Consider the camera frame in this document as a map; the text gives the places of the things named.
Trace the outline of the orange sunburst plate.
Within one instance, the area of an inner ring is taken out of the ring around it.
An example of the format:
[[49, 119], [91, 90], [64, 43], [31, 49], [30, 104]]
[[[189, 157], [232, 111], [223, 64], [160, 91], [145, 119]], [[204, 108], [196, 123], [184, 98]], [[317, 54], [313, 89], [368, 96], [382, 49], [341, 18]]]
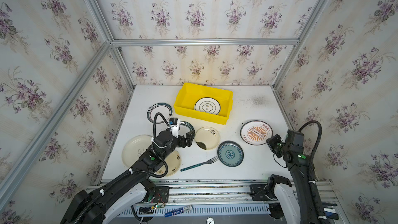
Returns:
[[260, 120], [252, 120], [245, 124], [240, 129], [240, 137], [249, 145], [260, 146], [273, 136], [271, 126]]

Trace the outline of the white plate black outline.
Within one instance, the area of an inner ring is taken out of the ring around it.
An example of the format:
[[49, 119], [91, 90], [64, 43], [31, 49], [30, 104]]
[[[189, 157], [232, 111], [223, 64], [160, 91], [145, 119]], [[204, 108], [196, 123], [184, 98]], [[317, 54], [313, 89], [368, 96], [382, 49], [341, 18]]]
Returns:
[[194, 110], [198, 112], [209, 113], [212, 115], [218, 115], [221, 111], [221, 105], [214, 98], [204, 97], [196, 102]]

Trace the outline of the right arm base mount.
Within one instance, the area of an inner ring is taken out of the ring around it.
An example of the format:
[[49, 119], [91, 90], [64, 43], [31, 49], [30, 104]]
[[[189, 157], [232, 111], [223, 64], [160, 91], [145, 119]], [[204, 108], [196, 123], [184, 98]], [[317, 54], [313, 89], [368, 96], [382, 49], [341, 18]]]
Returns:
[[[266, 184], [252, 184], [250, 185], [250, 196], [253, 201], [276, 201], [277, 197], [274, 189], [277, 184], [288, 185], [292, 187], [292, 183], [286, 177], [272, 174]], [[274, 219], [281, 219], [284, 217], [282, 206], [279, 203], [269, 204], [270, 216]]]

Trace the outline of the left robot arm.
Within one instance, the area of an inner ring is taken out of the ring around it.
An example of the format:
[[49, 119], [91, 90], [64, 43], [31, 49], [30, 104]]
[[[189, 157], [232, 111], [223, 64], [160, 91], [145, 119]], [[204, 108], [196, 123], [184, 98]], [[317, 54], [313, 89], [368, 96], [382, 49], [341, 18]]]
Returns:
[[160, 133], [153, 130], [151, 144], [138, 160], [107, 184], [75, 195], [61, 223], [107, 224], [127, 206], [141, 202], [155, 188], [150, 178], [163, 178], [169, 172], [166, 158], [176, 148], [190, 147], [195, 137], [194, 128], [185, 135], [179, 134], [180, 119], [163, 121], [167, 129]]

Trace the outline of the green-rimmed plate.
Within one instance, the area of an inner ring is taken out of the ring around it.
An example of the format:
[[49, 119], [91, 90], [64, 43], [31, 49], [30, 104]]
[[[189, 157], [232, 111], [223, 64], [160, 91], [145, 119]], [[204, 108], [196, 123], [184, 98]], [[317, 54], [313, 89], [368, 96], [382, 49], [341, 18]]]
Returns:
[[146, 116], [147, 116], [147, 119], [151, 123], [153, 123], [155, 115], [157, 113], [161, 113], [165, 117], [166, 120], [169, 120], [170, 117], [173, 116], [173, 112], [174, 112], [173, 108], [169, 104], [167, 104], [167, 103], [156, 103], [156, 104], [153, 104], [152, 106], [150, 106], [148, 108]]

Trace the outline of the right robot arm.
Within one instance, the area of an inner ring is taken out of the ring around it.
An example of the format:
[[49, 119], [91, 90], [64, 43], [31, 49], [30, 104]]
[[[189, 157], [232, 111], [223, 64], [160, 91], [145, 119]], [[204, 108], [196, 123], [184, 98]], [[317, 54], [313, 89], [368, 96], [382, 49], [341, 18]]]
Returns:
[[[318, 134], [311, 154], [304, 153], [304, 134], [301, 132], [310, 124], [318, 127]], [[281, 136], [274, 135], [266, 143], [277, 158], [283, 158], [285, 168], [290, 172], [292, 184], [286, 177], [271, 175], [266, 186], [266, 195], [276, 199], [288, 224], [328, 224], [321, 197], [317, 188], [314, 156], [320, 144], [322, 125], [317, 120], [303, 124], [298, 131], [288, 130], [285, 141]]]

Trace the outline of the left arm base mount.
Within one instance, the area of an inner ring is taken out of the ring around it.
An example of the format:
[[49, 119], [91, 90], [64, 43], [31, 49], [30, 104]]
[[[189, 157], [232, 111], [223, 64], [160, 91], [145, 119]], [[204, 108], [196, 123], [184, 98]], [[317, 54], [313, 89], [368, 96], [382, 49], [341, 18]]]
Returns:
[[149, 204], [149, 206], [131, 206], [133, 216], [140, 224], [146, 224], [153, 219], [153, 215], [157, 209], [165, 208], [169, 201], [169, 186], [159, 186], [150, 189], [140, 203]]

